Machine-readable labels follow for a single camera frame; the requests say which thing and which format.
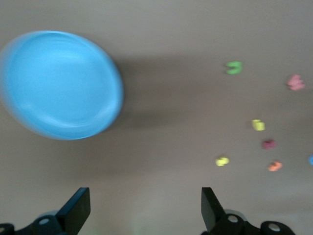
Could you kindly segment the brown table cover sheet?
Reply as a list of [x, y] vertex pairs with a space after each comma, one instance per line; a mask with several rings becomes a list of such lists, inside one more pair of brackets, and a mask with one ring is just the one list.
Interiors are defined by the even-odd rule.
[[[0, 223], [23, 228], [89, 187], [79, 235], [200, 235], [211, 187], [256, 227], [313, 235], [313, 0], [0, 0], [0, 48], [36, 30], [101, 46], [125, 104], [77, 141], [37, 135], [0, 104]], [[293, 74], [305, 88], [289, 89]]]

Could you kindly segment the pink foam letter W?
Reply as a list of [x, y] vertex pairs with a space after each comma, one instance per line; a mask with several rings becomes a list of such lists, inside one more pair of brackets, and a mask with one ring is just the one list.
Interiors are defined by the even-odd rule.
[[298, 91], [305, 88], [305, 84], [303, 83], [301, 76], [298, 74], [293, 74], [287, 81], [287, 85], [292, 91]]

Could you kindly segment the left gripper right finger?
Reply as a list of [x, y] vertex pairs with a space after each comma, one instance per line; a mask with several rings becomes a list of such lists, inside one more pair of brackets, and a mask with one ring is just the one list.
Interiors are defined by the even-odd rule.
[[265, 221], [257, 228], [242, 213], [223, 209], [210, 187], [201, 189], [201, 214], [206, 226], [201, 235], [293, 235], [283, 223]]

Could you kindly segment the blue plate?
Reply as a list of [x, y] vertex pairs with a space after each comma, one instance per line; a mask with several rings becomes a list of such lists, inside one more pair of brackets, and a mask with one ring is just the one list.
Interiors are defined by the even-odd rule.
[[124, 87], [113, 59], [97, 44], [62, 31], [35, 31], [0, 50], [0, 101], [25, 128], [78, 140], [118, 118]]

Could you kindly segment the yellow foam letter i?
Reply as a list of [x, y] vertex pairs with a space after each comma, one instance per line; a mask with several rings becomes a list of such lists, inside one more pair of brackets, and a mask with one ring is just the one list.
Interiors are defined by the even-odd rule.
[[265, 123], [260, 119], [253, 119], [251, 121], [252, 127], [256, 131], [264, 131], [265, 130]]

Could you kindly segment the green foam letter u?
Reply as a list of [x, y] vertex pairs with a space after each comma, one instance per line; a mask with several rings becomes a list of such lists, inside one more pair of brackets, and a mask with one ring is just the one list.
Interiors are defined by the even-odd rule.
[[243, 63], [240, 61], [230, 61], [225, 66], [227, 67], [226, 73], [230, 75], [240, 74], [243, 69]]

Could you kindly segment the orange foam letter c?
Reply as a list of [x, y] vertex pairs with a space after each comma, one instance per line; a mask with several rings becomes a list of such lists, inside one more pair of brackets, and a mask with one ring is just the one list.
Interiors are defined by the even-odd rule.
[[268, 165], [268, 171], [275, 172], [282, 168], [282, 163], [280, 161], [273, 161]]

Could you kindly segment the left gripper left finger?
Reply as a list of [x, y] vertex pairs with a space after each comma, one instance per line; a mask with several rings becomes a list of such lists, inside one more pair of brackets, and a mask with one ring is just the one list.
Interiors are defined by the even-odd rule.
[[79, 188], [55, 215], [43, 215], [16, 230], [13, 224], [0, 224], [0, 235], [78, 235], [90, 215], [90, 190]]

